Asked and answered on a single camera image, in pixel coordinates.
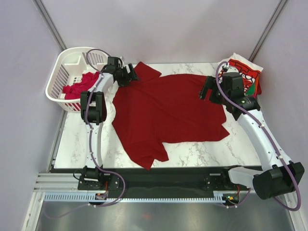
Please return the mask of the dark red t-shirt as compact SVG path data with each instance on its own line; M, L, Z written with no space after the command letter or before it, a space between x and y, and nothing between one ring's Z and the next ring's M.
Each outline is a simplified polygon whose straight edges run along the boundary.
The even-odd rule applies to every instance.
M162 76L144 63L134 70L138 80L115 94L112 122L134 163L150 169L154 160L167 161L164 143L220 141L228 136L223 107L199 98L205 76Z

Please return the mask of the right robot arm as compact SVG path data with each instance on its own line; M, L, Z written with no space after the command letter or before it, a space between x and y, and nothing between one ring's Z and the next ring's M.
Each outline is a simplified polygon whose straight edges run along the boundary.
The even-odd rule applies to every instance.
M301 199L299 182L305 172L300 162L293 162L283 151L269 130L257 100L244 92L243 76L236 67L223 62L216 75L208 77L199 93L200 99L209 94L212 103L224 105L235 121L244 129L261 163L261 171L242 166L227 167L221 186L232 189L237 184L253 189L265 200L295 192Z

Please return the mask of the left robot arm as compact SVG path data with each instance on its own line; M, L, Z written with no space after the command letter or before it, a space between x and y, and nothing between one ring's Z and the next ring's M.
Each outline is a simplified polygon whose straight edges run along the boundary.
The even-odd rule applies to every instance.
M131 81L138 81L133 65L124 65L117 57L108 57L107 64L98 72L98 79L93 87L83 91L80 96L81 119L87 130L87 158L78 180L79 190L103 190L106 184L101 154L103 123L107 118L105 94L115 82L118 86L128 86Z

